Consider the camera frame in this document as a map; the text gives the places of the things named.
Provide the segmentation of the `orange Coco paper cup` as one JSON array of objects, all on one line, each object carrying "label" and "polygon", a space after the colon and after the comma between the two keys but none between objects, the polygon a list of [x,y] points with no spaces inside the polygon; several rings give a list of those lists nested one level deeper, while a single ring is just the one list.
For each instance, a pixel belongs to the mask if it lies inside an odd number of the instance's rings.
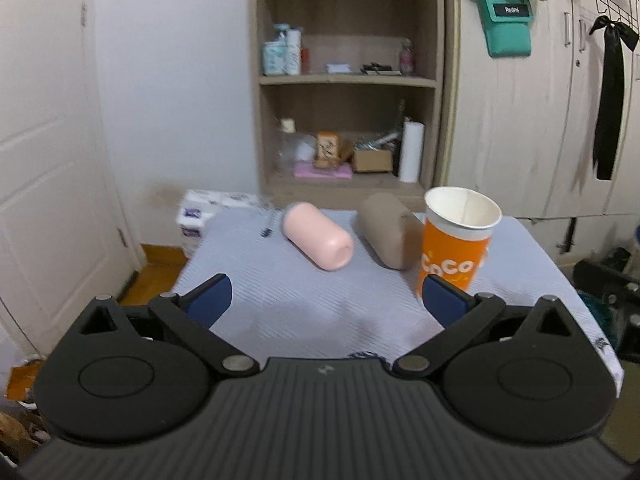
[{"label": "orange Coco paper cup", "polygon": [[492,232],[502,219],[498,204],[468,188],[438,186],[424,195],[425,222],[416,282],[423,297],[423,282],[436,275],[458,289],[467,290],[484,264]]}]

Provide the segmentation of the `light blue table cloth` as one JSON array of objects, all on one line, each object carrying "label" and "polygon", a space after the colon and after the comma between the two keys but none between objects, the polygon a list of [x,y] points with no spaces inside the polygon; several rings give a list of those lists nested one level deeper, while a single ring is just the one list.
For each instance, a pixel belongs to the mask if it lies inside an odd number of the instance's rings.
[{"label": "light blue table cloth", "polygon": [[[275,356],[380,356],[393,362],[439,333],[442,328],[414,292],[416,271],[379,264],[360,235],[354,212],[331,210],[328,215],[355,242],[354,256],[341,270],[323,271],[300,252],[283,235],[279,211],[229,208],[210,220],[174,291],[183,295],[226,274],[232,305],[213,331],[259,363]],[[524,307],[544,295],[558,297],[616,385],[623,383],[623,367],[597,321],[518,220],[506,217],[498,224],[470,291],[492,292]]]}]

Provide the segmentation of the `taupe tumbler bottle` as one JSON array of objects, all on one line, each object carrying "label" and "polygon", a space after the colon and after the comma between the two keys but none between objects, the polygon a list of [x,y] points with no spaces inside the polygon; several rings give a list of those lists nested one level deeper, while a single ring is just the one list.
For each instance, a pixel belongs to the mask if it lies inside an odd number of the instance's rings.
[{"label": "taupe tumbler bottle", "polygon": [[409,270],[421,258],[423,223],[396,196],[376,193],[357,211],[361,235],[384,266]]}]

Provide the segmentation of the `purple white tissue pack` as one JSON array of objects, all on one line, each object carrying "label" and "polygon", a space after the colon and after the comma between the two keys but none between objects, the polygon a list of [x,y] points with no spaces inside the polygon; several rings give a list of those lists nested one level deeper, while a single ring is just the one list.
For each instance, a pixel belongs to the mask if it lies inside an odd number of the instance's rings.
[{"label": "purple white tissue pack", "polygon": [[187,190],[176,215],[184,256],[188,259],[193,256],[216,214],[231,208],[259,208],[264,205],[264,200],[255,194]]}]

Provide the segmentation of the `pink tumbler bottle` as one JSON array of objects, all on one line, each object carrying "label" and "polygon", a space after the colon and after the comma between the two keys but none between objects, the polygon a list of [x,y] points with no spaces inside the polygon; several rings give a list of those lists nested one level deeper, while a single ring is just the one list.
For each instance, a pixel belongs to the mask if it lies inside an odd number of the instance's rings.
[{"label": "pink tumbler bottle", "polygon": [[311,203],[288,208],[283,216],[282,231],[322,270],[340,270],[354,255],[355,242],[349,232]]}]

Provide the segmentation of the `white paper towel roll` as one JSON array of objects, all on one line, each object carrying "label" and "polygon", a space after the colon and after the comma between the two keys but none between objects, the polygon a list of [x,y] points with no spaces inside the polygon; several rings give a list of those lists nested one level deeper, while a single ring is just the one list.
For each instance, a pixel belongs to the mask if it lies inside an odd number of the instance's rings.
[{"label": "white paper towel roll", "polygon": [[420,177],[425,126],[422,122],[405,122],[401,138],[398,179],[416,183]]}]

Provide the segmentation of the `white panel door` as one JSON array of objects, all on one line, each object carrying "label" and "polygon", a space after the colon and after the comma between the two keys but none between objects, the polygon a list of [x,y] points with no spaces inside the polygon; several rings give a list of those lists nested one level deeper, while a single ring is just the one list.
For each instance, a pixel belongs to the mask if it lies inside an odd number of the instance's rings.
[{"label": "white panel door", "polygon": [[137,265],[100,122],[91,0],[1,0],[1,318],[49,353]]}]

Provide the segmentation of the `small cardboard box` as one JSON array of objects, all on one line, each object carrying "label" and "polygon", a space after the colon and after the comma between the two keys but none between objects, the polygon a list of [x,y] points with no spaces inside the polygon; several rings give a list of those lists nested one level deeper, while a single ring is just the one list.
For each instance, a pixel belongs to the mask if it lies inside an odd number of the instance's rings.
[{"label": "small cardboard box", "polygon": [[393,154],[389,150],[357,150],[352,154],[355,174],[389,174],[393,171]]}]

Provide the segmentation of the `pink flat box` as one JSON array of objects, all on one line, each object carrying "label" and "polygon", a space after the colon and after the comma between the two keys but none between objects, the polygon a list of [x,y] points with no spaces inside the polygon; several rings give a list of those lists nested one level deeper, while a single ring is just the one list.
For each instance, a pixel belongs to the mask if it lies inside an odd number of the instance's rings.
[{"label": "pink flat box", "polygon": [[341,164],[330,168],[317,168],[312,162],[298,162],[294,168],[296,179],[350,180],[352,166]]}]

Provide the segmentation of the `clear bottle beige cap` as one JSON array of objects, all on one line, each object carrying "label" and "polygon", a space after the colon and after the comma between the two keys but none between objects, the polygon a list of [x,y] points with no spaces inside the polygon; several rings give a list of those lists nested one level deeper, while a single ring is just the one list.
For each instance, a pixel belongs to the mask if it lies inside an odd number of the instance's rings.
[{"label": "clear bottle beige cap", "polygon": [[296,164],[298,136],[295,120],[282,117],[278,130],[276,166],[280,174],[292,176]]}]

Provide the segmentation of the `orange printed small box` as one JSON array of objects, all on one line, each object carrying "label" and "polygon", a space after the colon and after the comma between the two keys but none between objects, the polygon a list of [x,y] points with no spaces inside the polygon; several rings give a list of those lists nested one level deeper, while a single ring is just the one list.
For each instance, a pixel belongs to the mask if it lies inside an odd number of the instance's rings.
[{"label": "orange printed small box", "polygon": [[335,132],[321,131],[316,135],[316,154],[314,166],[319,169],[328,169],[340,164],[341,141]]}]

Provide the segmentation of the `pink bottle on shelf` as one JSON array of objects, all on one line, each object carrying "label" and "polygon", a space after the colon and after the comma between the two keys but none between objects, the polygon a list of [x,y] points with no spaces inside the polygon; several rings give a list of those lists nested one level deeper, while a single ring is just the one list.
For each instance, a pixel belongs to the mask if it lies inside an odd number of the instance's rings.
[{"label": "pink bottle on shelf", "polygon": [[401,41],[399,70],[402,76],[408,77],[413,76],[416,72],[416,61],[414,60],[412,42],[408,38]]}]

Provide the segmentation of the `white teal canister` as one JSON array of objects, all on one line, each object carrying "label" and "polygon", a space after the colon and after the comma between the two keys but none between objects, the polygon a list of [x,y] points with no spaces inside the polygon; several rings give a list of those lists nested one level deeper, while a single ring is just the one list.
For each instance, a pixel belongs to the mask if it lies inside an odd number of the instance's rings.
[{"label": "white teal canister", "polygon": [[265,76],[286,74],[290,25],[285,23],[275,24],[274,30],[276,31],[276,38],[266,41],[262,48],[262,70]]}]

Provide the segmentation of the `wooden open shelf unit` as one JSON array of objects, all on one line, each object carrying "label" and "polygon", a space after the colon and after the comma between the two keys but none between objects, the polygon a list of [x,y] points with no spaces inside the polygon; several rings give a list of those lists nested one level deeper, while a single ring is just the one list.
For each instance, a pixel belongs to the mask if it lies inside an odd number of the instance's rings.
[{"label": "wooden open shelf unit", "polygon": [[[437,180],[437,149],[445,68],[445,0],[253,0],[254,111],[260,190],[283,207],[311,202],[355,209],[367,196],[389,192],[412,210]],[[262,48],[274,25],[303,32],[308,70],[265,76]],[[399,70],[401,41],[412,42],[416,72]],[[350,180],[296,179],[277,170],[280,119],[298,133],[337,133],[356,142],[401,125],[425,126],[420,177],[404,183],[393,174],[354,174]]]}]

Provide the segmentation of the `teal hanging pouch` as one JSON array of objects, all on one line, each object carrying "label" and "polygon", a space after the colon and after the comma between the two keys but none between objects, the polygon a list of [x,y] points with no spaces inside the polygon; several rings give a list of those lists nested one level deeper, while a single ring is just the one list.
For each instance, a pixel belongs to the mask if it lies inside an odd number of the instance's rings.
[{"label": "teal hanging pouch", "polygon": [[529,0],[478,0],[488,54],[491,58],[526,58],[532,53]]}]

